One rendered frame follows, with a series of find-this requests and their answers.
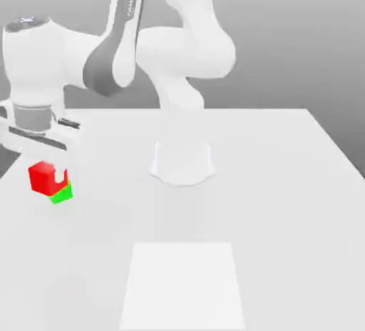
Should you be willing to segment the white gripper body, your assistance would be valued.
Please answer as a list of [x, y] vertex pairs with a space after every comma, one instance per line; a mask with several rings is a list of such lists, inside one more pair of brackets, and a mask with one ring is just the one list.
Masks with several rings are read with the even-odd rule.
[[65, 142], [50, 136], [33, 136], [13, 126], [0, 126], [0, 143], [7, 149], [24, 154], [28, 158], [56, 165], [69, 163], [69, 151]]

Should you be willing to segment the small green cube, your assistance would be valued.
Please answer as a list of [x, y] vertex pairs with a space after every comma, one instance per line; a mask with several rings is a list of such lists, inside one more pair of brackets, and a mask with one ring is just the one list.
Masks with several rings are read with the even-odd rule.
[[62, 203], [65, 200], [70, 200], [70, 199], [72, 199], [72, 197], [73, 197], [72, 185], [71, 185], [71, 181], [69, 180], [68, 184], [64, 188], [62, 188], [57, 193], [49, 196], [48, 199], [53, 204], [58, 204], [58, 203]]

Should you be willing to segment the small red cube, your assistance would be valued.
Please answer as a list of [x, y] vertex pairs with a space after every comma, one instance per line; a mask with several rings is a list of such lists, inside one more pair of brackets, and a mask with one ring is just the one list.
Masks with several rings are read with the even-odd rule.
[[39, 161], [28, 168], [31, 189], [37, 193], [52, 196], [68, 185], [67, 170], [63, 172], [63, 180], [56, 182], [56, 169], [51, 163]]

